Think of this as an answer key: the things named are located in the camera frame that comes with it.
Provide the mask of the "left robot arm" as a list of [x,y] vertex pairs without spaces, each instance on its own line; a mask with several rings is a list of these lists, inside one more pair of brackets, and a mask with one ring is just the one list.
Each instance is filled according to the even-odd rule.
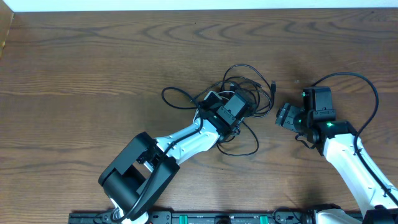
[[115,208],[114,223],[145,223],[155,204],[175,177],[181,163],[205,152],[238,132],[244,118],[256,110],[256,100],[242,90],[229,97],[209,92],[196,101],[197,111],[188,127],[164,137],[146,132],[135,136],[98,179]]

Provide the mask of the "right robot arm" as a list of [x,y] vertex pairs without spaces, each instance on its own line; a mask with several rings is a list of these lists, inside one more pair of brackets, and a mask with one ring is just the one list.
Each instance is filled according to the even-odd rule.
[[285,103],[275,123],[296,133],[339,173],[363,216],[362,223],[397,223],[397,189],[370,158],[354,127],[336,120],[327,86],[304,88],[303,106]]

